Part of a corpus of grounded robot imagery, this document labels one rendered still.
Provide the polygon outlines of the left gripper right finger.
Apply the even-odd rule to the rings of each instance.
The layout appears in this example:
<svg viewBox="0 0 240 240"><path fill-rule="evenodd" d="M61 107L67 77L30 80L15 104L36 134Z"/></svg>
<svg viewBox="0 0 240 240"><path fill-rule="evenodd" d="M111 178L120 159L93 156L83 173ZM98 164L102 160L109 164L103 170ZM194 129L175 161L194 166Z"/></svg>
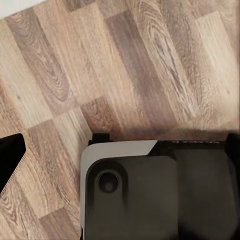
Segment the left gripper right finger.
<svg viewBox="0 0 240 240"><path fill-rule="evenodd" d="M240 135L229 133L227 135L224 151L240 173Z"/></svg>

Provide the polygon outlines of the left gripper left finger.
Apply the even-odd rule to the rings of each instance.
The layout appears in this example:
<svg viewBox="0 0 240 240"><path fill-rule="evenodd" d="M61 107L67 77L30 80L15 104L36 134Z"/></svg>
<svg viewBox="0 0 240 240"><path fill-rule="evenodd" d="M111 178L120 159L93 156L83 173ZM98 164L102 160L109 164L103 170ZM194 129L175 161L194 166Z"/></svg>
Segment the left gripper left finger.
<svg viewBox="0 0 240 240"><path fill-rule="evenodd" d="M0 138L0 193L26 153L22 133Z"/></svg>

